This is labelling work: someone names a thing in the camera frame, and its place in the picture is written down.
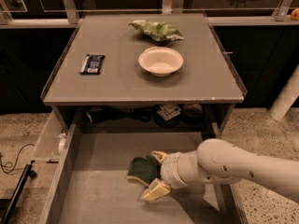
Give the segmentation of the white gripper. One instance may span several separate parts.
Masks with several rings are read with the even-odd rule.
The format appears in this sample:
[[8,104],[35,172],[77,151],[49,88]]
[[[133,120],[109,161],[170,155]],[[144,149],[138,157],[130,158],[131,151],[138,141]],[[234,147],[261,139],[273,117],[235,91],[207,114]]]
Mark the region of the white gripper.
[[197,152],[170,153],[153,150],[150,155],[161,163],[161,179],[155,178],[141,193],[140,200],[153,202],[168,195],[172,189],[203,184],[206,172],[200,166]]

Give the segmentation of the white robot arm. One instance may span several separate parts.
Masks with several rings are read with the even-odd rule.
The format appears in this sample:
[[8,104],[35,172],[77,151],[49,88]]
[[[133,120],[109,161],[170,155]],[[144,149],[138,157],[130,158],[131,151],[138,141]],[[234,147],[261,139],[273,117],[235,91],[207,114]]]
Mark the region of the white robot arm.
[[173,189],[197,184],[233,184],[247,179],[294,202],[299,201],[299,162],[257,155],[221,139],[207,139],[190,152],[153,151],[161,164],[141,199],[152,202]]

